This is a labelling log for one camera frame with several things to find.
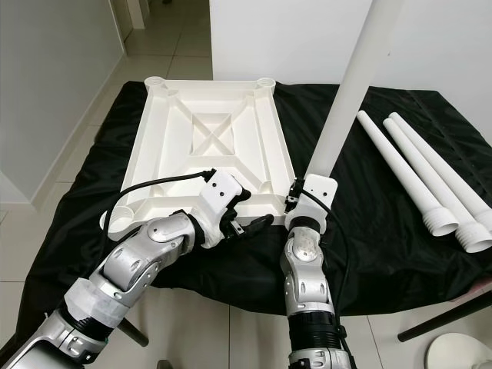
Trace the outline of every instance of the white pipe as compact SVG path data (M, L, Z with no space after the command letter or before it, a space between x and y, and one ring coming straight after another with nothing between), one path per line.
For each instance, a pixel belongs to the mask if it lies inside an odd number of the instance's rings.
M391 137L397 143L400 150L404 153L412 168L417 172L427 188L434 194L436 199L448 208L459 222L456 230L456 238L466 252L483 251L492 246L492 235L461 204L452 190L447 186L439 174L432 168L424 156L412 144L410 139L398 127L397 123L386 118L383 121L384 127L390 132Z
M444 179L465 208L489 232L492 232L492 209L485 201L398 113L391 113L390 118L397 122L398 127L412 141L440 177Z
M458 222L453 214L444 208L429 191L422 180L410 168L405 159L401 157L396 148L377 129L374 122L365 111L357 113L357 119L365 131L383 155L384 160L397 176L412 201L421 211L424 224L433 236L443 236L455 231Z
M373 0L306 175L330 176L381 59L404 0Z

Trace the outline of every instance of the black tablecloth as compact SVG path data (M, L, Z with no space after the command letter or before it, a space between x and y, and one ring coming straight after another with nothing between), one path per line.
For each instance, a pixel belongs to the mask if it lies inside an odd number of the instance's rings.
M336 91L336 85L277 84L274 100L297 176L304 176ZM45 312L55 309L75 279L88 276L113 247L101 249L98 220L121 187L145 98L143 83L128 82L113 104L29 271L16 335L2 349L0 363L34 332ZM492 148L439 93L370 88L361 108L382 131L383 119L398 111L492 204ZM447 301L492 276L492 249L467 254L453 235L430 236L357 122L331 176L338 181L332 210L348 232L352 257L341 299L344 314L389 313ZM246 310L283 314L278 261L286 235L276 226L251 240L196 249L162 271L154 286L187 288ZM336 294L345 258L336 229L325 254Z

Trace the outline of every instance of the black cable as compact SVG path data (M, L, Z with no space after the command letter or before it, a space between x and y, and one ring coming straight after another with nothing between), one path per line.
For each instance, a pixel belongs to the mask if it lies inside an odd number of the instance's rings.
M105 223L104 223L103 228L102 228L103 242L102 242L101 252L98 256L98 263L101 262L102 257L105 253L105 250L108 246L108 239L109 239L108 233L109 233L109 223L111 220L111 214L112 214L113 209L115 208L116 204L120 200L120 198L122 198L123 196L125 196L126 194L128 194L132 191L138 190L139 188L144 188L144 187L148 187L148 186L152 186L152 185L159 185L161 183L184 181L187 179L199 178L199 177L203 177L207 181L208 179L210 179L210 177L214 173L215 173L215 171L214 171L214 169L212 169L210 171L201 171L198 173L193 173L191 175L178 175L175 177L154 179L152 181L146 181L146 182L142 182L142 183L138 183L138 184L135 184L133 186L130 186L130 187L126 188L125 190L121 191L119 194L115 195L115 199L112 201L111 205L108 207L108 210L106 212ZM133 235L133 234L134 234L134 232L132 231L132 232L130 232L130 234L125 235L125 239L128 238L127 236Z
M304 189L301 191L301 193L302 194L305 194L308 198L310 198L316 204L318 204L319 206L321 206L321 208L327 212L327 220L328 220L328 218L332 218L334 220L334 222L338 226L338 229L340 230L341 237L342 237L342 239L344 241L344 248L345 248L345 272L344 272L344 277L342 279L340 288L338 289L337 298L336 298L336 300L334 302L335 320L337 322L337 326L340 327L341 326L341 324L340 324L340 299L341 299L341 296L342 296L343 291L345 289L345 285L347 284L349 270L351 269L350 248L348 247L347 235L345 234L345 231L344 231L344 228L343 228L343 226L341 224L340 219L333 213L333 211L331 211L331 209L328 206L326 206L325 204L323 204L323 202L321 202L321 200L319 198L317 198L313 194L310 194L309 192L307 192ZM325 267L327 268L326 258L324 258L324 263L325 263ZM342 336L340 338L340 342L341 342L341 345L344 348L344 350L348 353L348 357L349 357L349 359L351 361L352 369L357 369L357 367L355 365L354 357L352 356L352 353L351 353L350 349L348 348L348 345L347 345L347 342L345 340L345 337Z

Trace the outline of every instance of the vertical white pole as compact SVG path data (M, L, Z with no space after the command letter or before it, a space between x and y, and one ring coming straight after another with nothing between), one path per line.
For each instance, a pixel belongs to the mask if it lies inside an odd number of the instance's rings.
M329 176L380 60L404 0L373 0L347 70L317 141L307 174Z

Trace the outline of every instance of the white plastic tray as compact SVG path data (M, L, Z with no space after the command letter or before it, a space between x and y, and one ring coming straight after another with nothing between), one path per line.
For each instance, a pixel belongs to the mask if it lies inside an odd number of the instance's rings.
M236 206L239 223L269 213L274 224L283 224L284 199L294 171L274 105L275 81L149 77L145 86L148 97L121 189L223 169L252 193ZM196 178L133 191L113 211L110 238L178 209L189 211L203 186L203 179Z

